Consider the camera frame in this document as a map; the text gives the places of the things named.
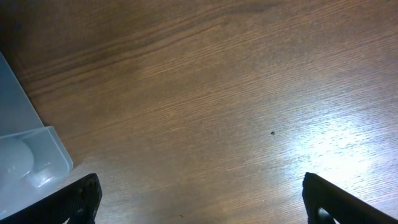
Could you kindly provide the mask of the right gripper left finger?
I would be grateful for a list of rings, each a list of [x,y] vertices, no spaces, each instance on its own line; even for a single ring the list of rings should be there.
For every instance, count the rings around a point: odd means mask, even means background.
[[[97,174],[88,174],[29,207],[1,220],[1,224],[94,224],[102,198]]]

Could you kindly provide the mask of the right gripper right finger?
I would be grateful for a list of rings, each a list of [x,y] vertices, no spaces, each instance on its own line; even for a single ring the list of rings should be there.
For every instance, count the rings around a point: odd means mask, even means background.
[[[397,219],[354,197],[319,175],[307,172],[302,182],[307,223],[392,223]]]

